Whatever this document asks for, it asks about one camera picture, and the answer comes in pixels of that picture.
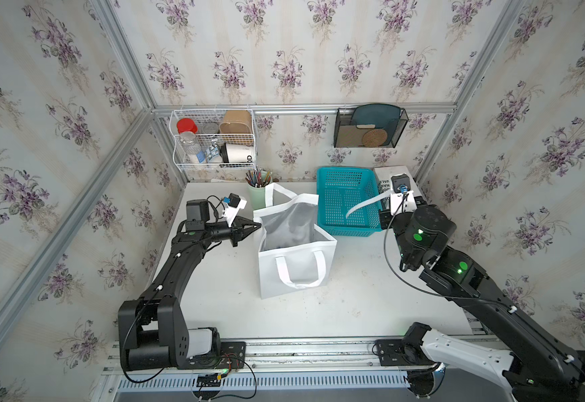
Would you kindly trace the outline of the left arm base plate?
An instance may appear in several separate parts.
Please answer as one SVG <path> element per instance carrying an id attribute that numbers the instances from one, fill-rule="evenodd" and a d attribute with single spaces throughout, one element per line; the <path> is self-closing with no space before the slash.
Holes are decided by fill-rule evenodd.
<path id="1" fill-rule="evenodd" d="M 184 370 L 240 370 L 245 367 L 246 342 L 222 341 L 219 351 L 188 358 Z"/>

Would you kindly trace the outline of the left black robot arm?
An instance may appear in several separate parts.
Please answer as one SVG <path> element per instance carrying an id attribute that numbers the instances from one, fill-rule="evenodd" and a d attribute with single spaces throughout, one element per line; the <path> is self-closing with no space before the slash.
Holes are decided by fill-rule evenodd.
<path id="1" fill-rule="evenodd" d="M 121 368 L 186 370 L 225 356 L 216 328 L 189 329 L 180 298 L 196 267 L 223 241 L 238 246 L 260 229 L 260 224 L 239 215 L 246 200 L 237 194 L 186 203 L 186 219 L 178 224 L 168 259 L 151 285 L 118 311 Z"/>

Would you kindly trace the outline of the white insulated delivery bag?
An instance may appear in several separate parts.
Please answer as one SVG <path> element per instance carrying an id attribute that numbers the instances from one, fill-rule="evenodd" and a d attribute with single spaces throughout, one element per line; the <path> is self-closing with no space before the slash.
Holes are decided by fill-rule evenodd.
<path id="1" fill-rule="evenodd" d="M 254 212 L 260 297 L 284 296 L 327 286 L 333 265 L 377 263 L 373 241 L 338 240 L 319 226 L 320 196 L 297 194 L 280 184 L 265 187 L 265 207 Z"/>

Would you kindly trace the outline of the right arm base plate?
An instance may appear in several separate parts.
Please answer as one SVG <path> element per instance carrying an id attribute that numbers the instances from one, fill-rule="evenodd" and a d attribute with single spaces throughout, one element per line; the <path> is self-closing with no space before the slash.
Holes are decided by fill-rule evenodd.
<path id="1" fill-rule="evenodd" d="M 376 340 L 372 352 L 382 367 L 419 365 L 423 360 L 418 347 L 399 338 Z"/>

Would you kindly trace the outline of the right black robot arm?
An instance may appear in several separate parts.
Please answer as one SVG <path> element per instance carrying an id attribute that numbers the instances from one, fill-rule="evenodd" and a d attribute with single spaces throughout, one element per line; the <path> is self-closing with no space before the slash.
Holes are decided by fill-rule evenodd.
<path id="1" fill-rule="evenodd" d="M 404 209 L 410 193 L 396 194 L 386 228 L 400 252 L 400 276 L 418 271 L 426 295 L 455 303 L 477 318 L 505 349 L 482 347 L 413 323 L 389 347 L 376 344 L 382 365 L 452 365 L 508 391 L 515 401 L 585 401 L 585 350 L 562 343 L 525 313 L 469 255 L 448 244 L 456 225 L 435 205 Z"/>

